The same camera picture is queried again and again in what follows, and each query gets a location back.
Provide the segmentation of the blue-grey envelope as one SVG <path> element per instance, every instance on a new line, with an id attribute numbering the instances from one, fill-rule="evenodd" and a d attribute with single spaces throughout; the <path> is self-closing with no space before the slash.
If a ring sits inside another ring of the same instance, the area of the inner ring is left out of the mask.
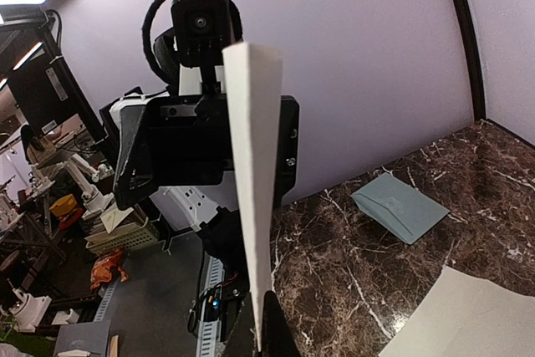
<path id="1" fill-rule="evenodd" d="M 351 195 L 356 206 L 405 244 L 413 244 L 450 211 L 415 188 L 384 173 Z"/>

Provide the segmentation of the white-sleeved left robot arm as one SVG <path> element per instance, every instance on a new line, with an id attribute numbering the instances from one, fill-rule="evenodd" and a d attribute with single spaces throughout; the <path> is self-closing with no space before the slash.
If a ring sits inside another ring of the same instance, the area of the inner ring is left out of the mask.
<path id="1" fill-rule="evenodd" d="M 144 94 L 135 88 L 99 111 L 108 134 L 120 148 L 119 111 L 126 105 L 145 104 L 168 97 Z M 159 186 L 186 216 L 191 230 L 201 239 L 201 253 L 219 260 L 223 266 L 220 281 L 208 289 L 198 288 L 187 328 L 200 331 L 209 324 L 219 324 L 222 342 L 226 342 L 242 307 L 247 291 L 247 265 L 238 212 L 229 211 L 201 190 L 202 186 Z"/>

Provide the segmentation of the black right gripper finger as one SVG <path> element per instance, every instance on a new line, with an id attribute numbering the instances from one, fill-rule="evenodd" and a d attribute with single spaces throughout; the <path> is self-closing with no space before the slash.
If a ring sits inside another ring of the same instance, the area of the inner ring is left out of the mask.
<path id="1" fill-rule="evenodd" d="M 222 356 L 300 356 L 277 295 L 273 291 L 265 294 L 260 327 L 262 348 L 258 351 L 256 326 L 249 293 L 242 302 Z"/>

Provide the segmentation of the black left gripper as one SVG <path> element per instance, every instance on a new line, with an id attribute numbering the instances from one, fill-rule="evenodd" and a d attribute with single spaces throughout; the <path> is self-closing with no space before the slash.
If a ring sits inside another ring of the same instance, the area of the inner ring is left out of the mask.
<path id="1" fill-rule="evenodd" d="M 281 97 L 273 205 L 295 186 L 299 104 Z M 215 186 L 234 169 L 224 94 L 161 97 L 119 111 L 120 148 L 115 168 L 117 207 L 126 210 L 159 186 Z"/>

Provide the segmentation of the cream letter paper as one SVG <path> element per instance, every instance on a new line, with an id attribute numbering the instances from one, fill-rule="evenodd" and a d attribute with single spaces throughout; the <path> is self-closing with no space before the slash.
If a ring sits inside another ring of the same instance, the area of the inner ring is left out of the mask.
<path id="1" fill-rule="evenodd" d="M 273 288 L 269 236 L 283 60 L 278 51 L 248 42 L 233 44 L 222 55 L 256 347 L 261 351 L 264 296 Z"/>

